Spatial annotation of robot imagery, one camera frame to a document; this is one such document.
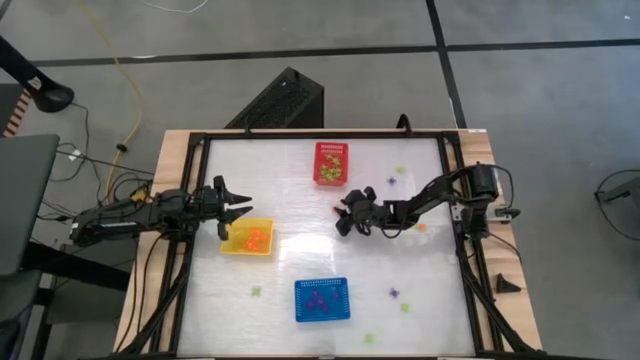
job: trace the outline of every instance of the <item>yellow cable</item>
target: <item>yellow cable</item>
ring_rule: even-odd
[[[126,145],[129,142],[129,140],[133,137],[133,135],[136,133],[136,131],[138,131],[138,128],[142,123],[142,118],[144,117],[142,93],[140,92],[138,85],[136,85],[136,82],[133,81],[131,76],[129,76],[129,73],[127,73],[127,71],[122,67],[122,65],[120,65],[120,61],[118,61],[118,53],[116,51],[116,48],[113,47],[113,45],[111,45],[111,41],[109,40],[109,37],[102,29],[102,26],[100,25],[100,22],[98,21],[98,19],[95,16],[93,16],[93,14],[91,14],[89,9],[87,9],[87,6],[85,5],[84,0],[76,0],[76,1],[80,9],[82,10],[82,12],[84,12],[85,15],[87,15],[87,17],[89,18],[89,22],[91,22],[91,25],[96,30],[98,35],[100,35],[102,40],[104,40],[104,43],[107,45],[107,47],[111,49],[111,52],[113,53],[113,62],[115,63],[116,68],[129,81],[129,84],[131,84],[131,87],[136,92],[136,97],[138,99],[138,120],[136,121],[136,124],[133,127],[133,129],[131,129],[131,132],[129,133],[129,135],[127,135],[127,137],[121,143],[123,145]],[[116,156],[113,158],[113,161],[111,162],[111,165],[117,165],[121,155],[122,155],[122,151],[118,150],[116,152]],[[113,177],[114,169],[115,167],[111,166],[111,170],[109,170],[109,176],[107,177],[107,186],[105,187],[105,193],[104,193],[107,203],[109,203],[109,191],[111,190],[111,178]]]

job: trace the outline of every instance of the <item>purple toy piece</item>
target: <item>purple toy piece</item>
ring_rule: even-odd
[[[400,295],[400,291],[394,288],[391,288],[391,291],[389,291],[389,296],[393,297],[394,299],[397,299],[398,295]]]

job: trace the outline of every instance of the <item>table leg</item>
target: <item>table leg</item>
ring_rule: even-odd
[[[120,291],[126,291],[129,284],[129,273],[125,271],[34,242],[27,245],[22,268],[38,269],[44,273]]]

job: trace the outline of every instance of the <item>wooden table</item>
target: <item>wooden table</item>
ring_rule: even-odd
[[[243,130],[205,130],[208,133],[214,132],[242,132]],[[274,131],[274,130],[255,130],[255,132],[260,131]],[[374,132],[374,131],[398,131],[402,132],[402,129],[366,129],[366,130],[354,130],[354,129],[316,129],[316,130],[275,130],[276,132],[337,132],[337,131],[366,131],[366,132]],[[429,130],[414,130],[414,131],[452,131],[451,129],[429,129]],[[489,136],[485,130],[455,130],[459,132],[460,137],[460,145],[463,153],[463,159],[465,164],[474,164],[476,162],[481,162],[485,164],[493,164],[494,158],[493,153],[491,151],[491,144],[489,142]],[[189,136],[192,132],[203,132],[202,130],[169,130],[165,133],[164,141],[162,144],[162,149],[160,150],[160,156],[158,158],[158,165],[156,167],[156,174],[154,177],[152,194],[157,192],[162,192],[167,189],[179,188],[180,181],[182,179],[182,172],[184,169],[184,162],[186,159],[187,153],[187,145]],[[199,154],[196,153],[196,161],[199,161]],[[197,166],[193,167],[193,171],[191,174],[192,181],[190,182],[190,191],[193,190],[193,186],[195,183]],[[515,246],[515,239],[513,237],[513,232],[511,230],[510,225],[499,225],[499,224],[490,224],[490,231],[500,236],[501,238],[507,240],[509,243]],[[142,293],[141,293],[141,284],[143,281],[143,267],[144,262],[146,261],[149,251],[151,249],[151,245],[154,240],[158,236],[157,233],[144,233],[140,237],[140,242],[138,246],[137,253],[137,271],[132,272],[132,278],[129,281],[129,289],[127,291],[127,297],[125,299],[124,307],[122,310],[122,315],[120,317],[120,324],[118,327],[118,333],[116,336],[116,343],[114,345],[114,350],[117,345],[120,343],[122,337],[126,333],[126,329],[129,326],[129,319],[131,316],[132,309],[135,309],[133,321],[131,323],[131,329],[129,330],[125,340],[123,347],[125,347],[136,334],[136,329],[138,327],[138,316],[140,307],[142,305],[142,321],[141,325],[143,326],[149,316],[155,310],[158,297],[160,294],[160,285],[162,282],[162,275],[165,267],[165,261],[167,258],[167,250],[168,250],[168,242],[160,241],[153,249],[153,253],[149,258],[149,265],[146,272],[146,290],[144,295],[144,303],[141,304]],[[516,330],[522,339],[531,345],[534,348],[540,349],[541,343],[538,335],[538,329],[535,323],[535,319],[533,316],[533,310],[531,308],[531,302],[529,300],[529,293],[527,291],[527,285],[525,282],[525,277],[522,272],[522,266],[518,260],[517,255],[499,241],[487,238],[483,240],[483,248],[484,248],[484,256],[487,264],[487,271],[489,273],[491,287],[494,290],[494,298],[496,300],[496,306],[511,324],[511,326]],[[182,261],[180,255],[176,258],[176,266],[174,267],[174,275],[177,273],[179,269],[179,265]],[[522,291],[519,293],[509,293],[509,294],[497,294],[495,293],[496,286],[496,276],[497,274],[502,273],[506,279],[510,282],[515,283],[516,285],[522,288]],[[133,276],[137,276],[138,283],[138,291],[137,296],[134,299],[133,296]],[[482,305],[480,305],[477,301],[477,309],[478,315],[480,319],[480,328],[483,338],[483,343],[485,349],[493,349],[493,344],[491,342],[491,333],[489,330],[489,321],[484,311]],[[174,315],[174,306],[169,308],[167,315],[165,316],[165,321],[163,323],[162,328],[162,336],[160,339],[160,350],[167,351],[169,349],[169,338],[171,333],[171,328],[173,326],[173,316]]]

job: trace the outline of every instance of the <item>black computer tower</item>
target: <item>black computer tower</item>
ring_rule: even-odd
[[[323,127],[324,87],[287,67],[225,128]]]

